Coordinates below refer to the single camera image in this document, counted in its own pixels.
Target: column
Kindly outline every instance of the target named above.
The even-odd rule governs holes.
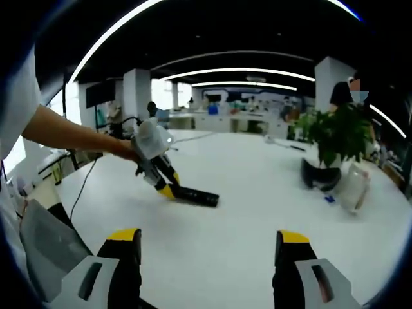
[[[203,98],[201,97],[201,89],[192,87],[192,98],[194,102],[194,107],[198,108],[201,106]]]
[[[315,67],[316,104],[315,109],[325,112],[330,108],[333,87],[338,82],[346,82],[355,74],[355,69],[341,61],[326,57]]]
[[[147,104],[151,101],[150,71],[133,69],[123,76],[123,110],[124,116],[149,118]]]
[[[179,89],[177,82],[172,83],[173,109],[179,108]]]

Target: office desk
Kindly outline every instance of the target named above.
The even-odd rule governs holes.
[[[268,134],[276,138],[287,138],[289,124],[273,113],[256,113],[242,111],[233,115],[209,115],[203,113],[171,113],[171,129],[192,129],[192,121],[196,130],[220,133],[238,132],[239,121],[260,121],[268,124]]]
[[[175,139],[204,135],[171,131]],[[377,167],[358,215],[301,184],[303,153],[261,136],[217,133],[169,151],[182,185],[220,195],[216,209],[169,201],[134,176],[135,164],[98,160],[74,210],[73,224],[93,252],[113,231],[142,229],[142,299],[159,309],[273,308],[276,231],[308,236],[365,303],[392,273],[412,209]],[[70,212],[90,165],[57,188]]]

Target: black shirt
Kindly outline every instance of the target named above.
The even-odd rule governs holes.
[[[346,103],[353,102],[352,96],[350,95],[349,85],[347,82],[338,82],[332,91],[332,96],[330,97],[330,103],[336,106],[341,106]]]
[[[363,106],[361,107],[361,113],[366,120],[371,120],[371,109],[369,108],[369,97],[365,100]],[[343,104],[352,103],[353,99],[350,94],[349,85],[347,82],[338,82],[332,91],[332,96],[330,97],[330,103],[336,105],[337,107]]]

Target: face mask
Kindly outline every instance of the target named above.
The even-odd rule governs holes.
[[[355,103],[361,103],[366,100],[369,95],[369,91],[351,91],[350,95]]]

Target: potted plant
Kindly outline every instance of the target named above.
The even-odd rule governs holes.
[[[344,104],[334,113],[308,113],[295,127],[301,128],[304,141],[317,146],[317,160],[303,158],[303,180],[309,187],[320,183],[326,191],[340,180],[343,161],[355,158],[359,162],[371,142],[370,123],[362,117],[361,108],[353,104]]]

